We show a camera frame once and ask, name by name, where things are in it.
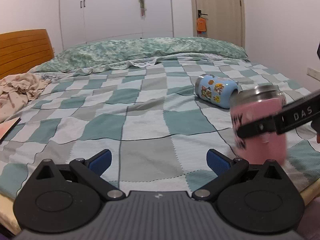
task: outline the white wall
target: white wall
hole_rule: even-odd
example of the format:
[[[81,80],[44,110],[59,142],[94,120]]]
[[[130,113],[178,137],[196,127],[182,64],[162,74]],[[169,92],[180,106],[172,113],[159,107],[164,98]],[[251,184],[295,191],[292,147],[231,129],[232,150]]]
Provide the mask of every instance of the white wall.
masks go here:
[[[320,0],[244,0],[245,48],[252,62],[274,68],[308,90],[320,82],[307,67],[320,70]]]
[[[191,0],[172,0],[173,30],[175,37],[192,37]]]
[[[0,33],[47,29],[55,54],[62,51],[59,0],[0,0]]]

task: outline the crumpled cloth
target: crumpled cloth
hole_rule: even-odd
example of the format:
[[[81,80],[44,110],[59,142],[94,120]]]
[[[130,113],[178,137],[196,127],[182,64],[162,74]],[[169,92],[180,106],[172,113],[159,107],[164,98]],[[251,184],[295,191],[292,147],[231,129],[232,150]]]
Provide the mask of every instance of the crumpled cloth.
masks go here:
[[[0,123],[22,109],[29,101],[37,99],[49,80],[24,73],[9,75],[0,80]]]

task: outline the wooden headboard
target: wooden headboard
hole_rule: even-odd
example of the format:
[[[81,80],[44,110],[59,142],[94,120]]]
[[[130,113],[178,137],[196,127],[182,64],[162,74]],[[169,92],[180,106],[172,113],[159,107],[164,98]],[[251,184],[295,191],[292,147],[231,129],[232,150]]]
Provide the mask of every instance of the wooden headboard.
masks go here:
[[[45,29],[0,34],[0,79],[25,73],[53,57]]]

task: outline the white wardrobe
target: white wardrobe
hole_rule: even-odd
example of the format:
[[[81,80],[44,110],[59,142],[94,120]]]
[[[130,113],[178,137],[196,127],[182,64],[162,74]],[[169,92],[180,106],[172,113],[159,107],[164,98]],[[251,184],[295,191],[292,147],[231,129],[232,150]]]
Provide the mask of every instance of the white wardrobe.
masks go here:
[[[103,40],[173,37],[171,0],[60,0],[63,48]]]

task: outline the teal checkered blanket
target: teal checkered blanket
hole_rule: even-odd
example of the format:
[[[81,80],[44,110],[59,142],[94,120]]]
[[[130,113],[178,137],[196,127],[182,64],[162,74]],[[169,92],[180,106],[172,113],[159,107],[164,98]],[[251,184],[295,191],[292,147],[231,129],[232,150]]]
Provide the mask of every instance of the teal checkered blanket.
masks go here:
[[[287,102],[309,93],[281,73],[227,55],[174,54],[145,62],[68,70],[15,114],[21,121],[0,145],[0,191],[14,199],[45,158],[63,164],[110,149],[112,164],[102,178],[124,192],[190,193],[216,177],[206,163],[208,149],[235,157],[230,113],[194,94],[199,75],[230,78],[243,90],[276,84]],[[310,124],[288,132],[287,142],[284,169],[302,190],[320,177],[320,147]]]

